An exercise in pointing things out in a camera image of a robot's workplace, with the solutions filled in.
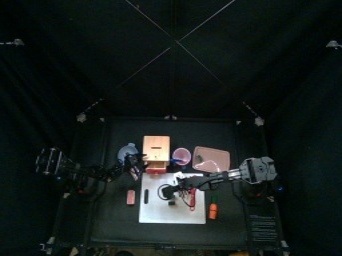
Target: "orange box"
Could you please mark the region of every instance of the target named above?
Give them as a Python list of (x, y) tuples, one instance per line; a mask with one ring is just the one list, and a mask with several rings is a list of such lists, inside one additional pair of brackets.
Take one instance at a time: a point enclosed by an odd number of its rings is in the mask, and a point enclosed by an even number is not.
[(169, 164), (169, 137), (144, 136), (143, 154), (145, 154), (144, 161), (148, 164), (145, 172), (165, 173)]

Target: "black curtain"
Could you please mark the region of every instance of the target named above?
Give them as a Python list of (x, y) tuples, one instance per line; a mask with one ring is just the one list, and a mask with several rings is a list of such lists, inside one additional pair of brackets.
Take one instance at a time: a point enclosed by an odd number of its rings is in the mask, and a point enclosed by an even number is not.
[(1, 255), (38, 255), (52, 234), (59, 184), (34, 173), (34, 160), (42, 147), (68, 152), (76, 123), (75, 109), (41, 79), (30, 54), (0, 46)]
[(342, 52), (327, 52), (268, 119), (286, 187), (280, 213), (295, 255), (340, 255)]

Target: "white paper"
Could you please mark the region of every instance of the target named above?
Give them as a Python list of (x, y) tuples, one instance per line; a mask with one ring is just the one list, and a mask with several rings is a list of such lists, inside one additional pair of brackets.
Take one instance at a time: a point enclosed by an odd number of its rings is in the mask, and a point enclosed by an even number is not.
[[(199, 173), (187, 173), (185, 177), (201, 176)], [(168, 201), (157, 197), (157, 188), (163, 184), (173, 184), (173, 174), (143, 174), (141, 193), (140, 193), (140, 223), (173, 223), (173, 224), (205, 224), (205, 203), (204, 192), (196, 190), (195, 210), (184, 204), (181, 198), (175, 193), (175, 205), (168, 205)], [(148, 189), (148, 203), (144, 203), (144, 190)]]

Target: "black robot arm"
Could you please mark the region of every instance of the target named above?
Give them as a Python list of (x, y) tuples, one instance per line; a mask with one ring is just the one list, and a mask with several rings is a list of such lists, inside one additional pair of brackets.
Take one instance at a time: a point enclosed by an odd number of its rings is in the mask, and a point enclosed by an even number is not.
[(105, 169), (100, 165), (81, 166), (67, 158), (57, 148), (42, 149), (36, 159), (36, 172), (44, 175), (57, 177), (84, 176), (91, 177), (103, 182), (113, 181), (124, 172), (129, 172), (136, 180), (143, 173), (141, 157), (143, 154), (127, 154), (124, 164), (113, 165)]
[(212, 189), (212, 185), (234, 180), (240, 180), (250, 184), (259, 184), (263, 181), (274, 180), (275, 177), (274, 161), (270, 157), (248, 158), (243, 161), (238, 169), (211, 173), (207, 176), (176, 178), (177, 185), (163, 187), (161, 194), (164, 199), (169, 200), (173, 197), (173, 193), (181, 190), (189, 190), (191, 188), (209, 190)]

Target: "pink bowl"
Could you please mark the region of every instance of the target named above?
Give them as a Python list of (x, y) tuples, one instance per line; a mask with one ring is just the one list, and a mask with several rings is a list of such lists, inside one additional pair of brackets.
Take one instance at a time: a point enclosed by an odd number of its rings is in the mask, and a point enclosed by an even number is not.
[(191, 154), (185, 148), (177, 148), (173, 151), (172, 158), (181, 160), (176, 162), (177, 165), (185, 165), (191, 160)]

